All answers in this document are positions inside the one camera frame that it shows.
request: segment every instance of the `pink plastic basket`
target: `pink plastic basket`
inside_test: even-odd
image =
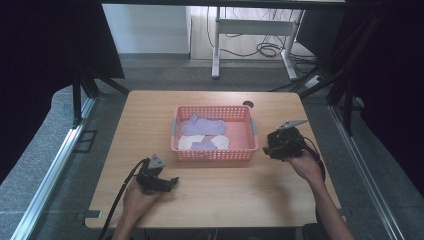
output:
[[[182,123],[190,116],[210,120],[223,120],[227,125],[224,134],[230,139],[228,150],[179,150]],[[178,161],[248,161],[258,149],[256,125],[248,106],[179,106],[175,110],[171,136],[171,149]]]

